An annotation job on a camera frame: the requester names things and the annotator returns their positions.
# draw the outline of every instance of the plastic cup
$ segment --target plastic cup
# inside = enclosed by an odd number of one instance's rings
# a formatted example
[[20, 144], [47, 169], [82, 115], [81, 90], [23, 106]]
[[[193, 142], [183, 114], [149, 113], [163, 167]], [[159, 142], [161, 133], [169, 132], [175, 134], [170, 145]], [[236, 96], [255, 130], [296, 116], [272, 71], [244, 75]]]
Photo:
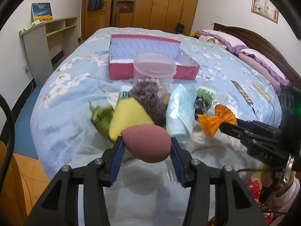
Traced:
[[177, 72], [174, 60], [156, 53], [145, 53], [134, 58], [134, 84], [139, 80], [159, 83], [158, 95], [166, 93]]

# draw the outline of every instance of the pink makeup sponge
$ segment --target pink makeup sponge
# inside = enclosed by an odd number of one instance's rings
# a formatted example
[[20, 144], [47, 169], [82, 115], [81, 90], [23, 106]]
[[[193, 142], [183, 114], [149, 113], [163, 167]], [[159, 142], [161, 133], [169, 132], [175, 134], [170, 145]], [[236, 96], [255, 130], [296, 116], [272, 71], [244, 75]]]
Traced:
[[148, 163], [164, 161], [171, 151], [171, 137], [159, 126], [151, 124], [128, 127], [121, 132], [127, 149], [137, 159]]

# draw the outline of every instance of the metal screw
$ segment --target metal screw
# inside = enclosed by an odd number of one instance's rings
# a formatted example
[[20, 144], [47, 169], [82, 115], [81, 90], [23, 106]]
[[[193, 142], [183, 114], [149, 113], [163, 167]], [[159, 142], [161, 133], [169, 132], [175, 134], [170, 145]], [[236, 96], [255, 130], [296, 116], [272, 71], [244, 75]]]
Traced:
[[96, 165], [101, 165], [103, 163], [103, 159], [98, 158], [98, 159], [94, 160], [94, 163]]
[[200, 160], [198, 160], [198, 159], [192, 159], [191, 160], [191, 164], [193, 164], [193, 165], [199, 165], [201, 162], [200, 162]]
[[67, 172], [67, 171], [69, 171], [69, 169], [70, 169], [70, 166], [63, 166], [62, 167], [63, 172]]
[[225, 170], [227, 172], [231, 172], [233, 170], [233, 167], [231, 167], [230, 165], [225, 165]]

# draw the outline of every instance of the canvas painting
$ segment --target canvas painting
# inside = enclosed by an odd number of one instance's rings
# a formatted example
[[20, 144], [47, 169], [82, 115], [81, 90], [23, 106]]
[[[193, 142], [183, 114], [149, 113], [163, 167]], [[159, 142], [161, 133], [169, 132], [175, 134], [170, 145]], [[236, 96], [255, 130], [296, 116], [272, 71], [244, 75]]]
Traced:
[[50, 3], [32, 3], [33, 20], [46, 21], [53, 19]]
[[279, 11], [270, 0], [253, 0], [251, 11], [278, 23]]

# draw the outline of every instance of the blue floor mat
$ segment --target blue floor mat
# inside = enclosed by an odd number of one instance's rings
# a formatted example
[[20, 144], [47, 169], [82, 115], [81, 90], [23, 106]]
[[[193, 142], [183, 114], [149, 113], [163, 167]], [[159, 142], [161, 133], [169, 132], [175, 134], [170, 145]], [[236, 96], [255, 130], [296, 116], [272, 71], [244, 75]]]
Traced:
[[37, 86], [22, 108], [15, 124], [16, 141], [14, 152], [38, 159], [30, 131], [30, 118], [42, 86]]

